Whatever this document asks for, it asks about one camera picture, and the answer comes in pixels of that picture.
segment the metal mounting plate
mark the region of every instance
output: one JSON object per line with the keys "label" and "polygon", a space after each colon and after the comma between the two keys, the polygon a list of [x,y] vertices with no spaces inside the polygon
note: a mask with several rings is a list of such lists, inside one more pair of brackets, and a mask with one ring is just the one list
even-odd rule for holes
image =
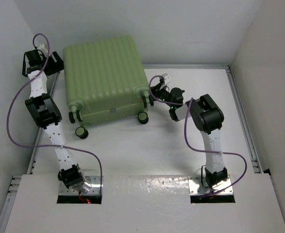
{"label": "metal mounting plate", "polygon": [[[225,187],[228,187],[230,185],[231,185],[231,178],[230,176],[228,176],[228,179],[226,181],[222,181],[218,183],[217,185],[214,185],[213,189],[217,191]],[[200,195],[207,194],[210,192],[209,188],[203,188],[201,186],[201,177],[189,177],[189,190],[190,190],[191,196],[200,196]],[[217,196],[233,195],[233,194],[234,194],[233,188],[229,187],[225,189],[224,191],[218,193]]]}
{"label": "metal mounting plate", "polygon": [[[81,196],[98,196],[100,194],[100,176],[85,176],[87,182],[92,186],[88,193],[81,194]],[[60,183],[59,196],[78,196],[79,193],[70,188],[67,189],[64,183]]]}

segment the red wire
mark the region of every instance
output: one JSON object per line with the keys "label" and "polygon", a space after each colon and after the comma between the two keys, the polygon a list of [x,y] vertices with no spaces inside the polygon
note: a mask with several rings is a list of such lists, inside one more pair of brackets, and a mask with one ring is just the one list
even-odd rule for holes
{"label": "red wire", "polygon": [[81,200],[84,204],[90,204],[90,200],[89,199],[84,199],[81,197],[81,192],[79,192],[79,200]]}
{"label": "red wire", "polygon": [[79,199],[85,204],[84,199],[81,197],[81,193],[79,193]]}

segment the cable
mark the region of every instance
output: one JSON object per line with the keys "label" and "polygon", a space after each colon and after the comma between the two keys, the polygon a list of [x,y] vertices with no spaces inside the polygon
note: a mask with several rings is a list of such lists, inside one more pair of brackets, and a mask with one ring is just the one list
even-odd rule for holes
{"label": "cable", "polygon": [[41,35],[42,37],[45,38],[46,40],[46,43],[47,43],[47,57],[46,57],[46,60],[45,60],[45,63],[42,67],[42,69],[38,72],[38,74],[33,78],[33,79],[30,79],[28,80],[18,91],[17,93],[15,94],[11,104],[10,104],[10,107],[8,109],[8,113],[7,113],[7,117],[6,117],[6,132],[7,132],[7,135],[9,137],[9,139],[11,140],[11,142],[13,144],[15,144],[16,146],[18,147],[22,147],[22,148],[29,148],[29,149],[33,149],[33,148],[42,148],[42,147],[63,147],[63,148],[66,148],[68,150],[75,150],[75,151],[79,151],[79,152],[84,152],[84,153],[87,153],[87,154],[90,154],[92,156],[94,156],[97,161],[98,161],[98,164],[99,164],[99,167],[100,167],[100,195],[102,195],[102,165],[101,165],[101,161],[100,159],[98,158],[98,156],[96,156],[94,153],[90,152],[90,151],[86,151],[86,150],[81,150],[81,149],[77,149],[77,148],[73,148],[73,147],[68,147],[68,146],[64,146],[64,145],[53,145],[53,144],[46,144],[46,145],[23,145],[23,144],[20,144],[18,142],[16,142],[12,136],[11,136],[11,133],[10,133],[10,128],[9,128],[9,121],[10,121],[10,115],[11,115],[11,111],[12,111],[12,108],[13,108],[13,105],[14,105],[14,102],[16,101],[18,95],[21,93],[21,91],[28,85],[30,84],[33,80],[35,80],[37,77],[39,77],[41,75],[41,73],[44,71],[47,63],[48,63],[48,60],[49,60],[49,57],[50,57],[50,42],[49,40],[47,39],[47,37],[42,34],[42,33],[38,33],[36,35],[34,35],[33,39],[32,39],[32,42],[33,42],[33,45],[34,47],[36,48],[35,44],[34,44],[34,40],[37,36]]}
{"label": "cable", "polygon": [[169,86],[165,86],[164,89],[165,89],[166,91],[167,91],[167,89],[168,89],[168,92],[170,91]]}
{"label": "cable", "polygon": [[84,204],[90,204],[90,200],[89,199],[84,199],[81,197],[81,192],[79,192],[79,200],[82,201]]}
{"label": "cable", "polygon": [[[150,82],[149,82],[149,93],[150,93],[150,95],[153,97],[153,99],[159,101],[160,103],[183,105],[183,103],[180,104],[180,103],[173,103],[173,102],[162,101],[162,100],[158,99],[157,97],[155,97],[155,96],[153,95],[153,93],[151,92],[151,82],[152,82],[155,78],[163,78],[163,76],[161,76],[161,75],[155,75],[155,76],[153,76],[153,77],[150,79]],[[190,102],[189,102],[189,105],[188,105],[189,107],[187,108],[187,112],[186,112],[186,115],[185,115],[185,121],[184,121],[184,139],[185,139],[186,145],[187,145],[191,150],[193,150],[193,151],[195,151],[195,152],[201,152],[201,153],[215,153],[215,154],[222,153],[222,154],[236,155],[236,156],[240,157],[240,158],[244,161],[244,163],[245,163],[245,169],[244,169],[243,173],[241,174],[241,176],[240,176],[236,181],[234,181],[233,183],[231,183],[231,185],[227,186],[226,188],[223,188],[223,189],[218,190],[218,191],[216,191],[216,192],[210,192],[210,193],[208,193],[208,194],[201,195],[201,198],[204,198],[204,197],[209,197],[209,196],[213,196],[213,195],[215,195],[215,194],[217,194],[217,193],[220,193],[220,192],[224,191],[225,189],[227,189],[227,188],[229,188],[229,187],[235,185],[236,183],[238,183],[238,182],[245,176],[245,174],[246,174],[246,172],[247,172],[248,165],[247,165],[246,159],[245,159],[242,155],[240,155],[240,154],[238,154],[238,153],[212,151],[212,150],[199,150],[199,149],[195,149],[195,148],[191,147],[191,145],[189,144],[189,141],[188,141],[188,139],[187,139],[187,136],[186,136],[186,129],[187,129],[187,119],[188,119],[188,117],[189,117],[190,106],[192,105],[192,101],[193,101],[193,98],[190,99]]]}

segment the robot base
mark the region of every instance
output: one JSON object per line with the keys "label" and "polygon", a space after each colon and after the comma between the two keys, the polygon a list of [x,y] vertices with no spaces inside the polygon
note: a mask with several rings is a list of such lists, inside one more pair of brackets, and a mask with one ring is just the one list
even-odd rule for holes
{"label": "robot base", "polygon": [[[92,188],[88,193],[81,194],[81,198],[89,200],[88,204],[101,204],[100,195],[100,176],[88,176],[85,174],[86,180],[92,185]],[[79,193],[74,189],[67,189],[63,182],[60,183],[58,193],[58,204],[83,204],[79,199]]]}
{"label": "robot base", "polygon": [[[228,176],[226,181],[222,181],[213,186],[214,191],[223,189],[231,185],[231,178]],[[189,177],[189,191],[191,203],[235,203],[233,188],[229,187],[224,191],[214,195],[201,198],[208,194],[210,188],[204,188],[201,185],[201,177]]]}

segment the rectangular cutout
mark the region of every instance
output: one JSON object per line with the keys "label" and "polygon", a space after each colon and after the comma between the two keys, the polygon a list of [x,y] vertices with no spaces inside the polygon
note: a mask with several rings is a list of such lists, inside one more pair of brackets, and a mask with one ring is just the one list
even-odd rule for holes
{"label": "rectangular cutout", "polygon": [[85,176],[86,181],[91,184],[88,193],[82,194],[73,189],[67,189],[64,183],[60,183],[57,204],[101,204],[102,195],[100,195],[100,176]]}
{"label": "rectangular cutout", "polygon": [[213,197],[200,198],[199,196],[191,196],[191,203],[235,203],[233,195],[221,195]]}

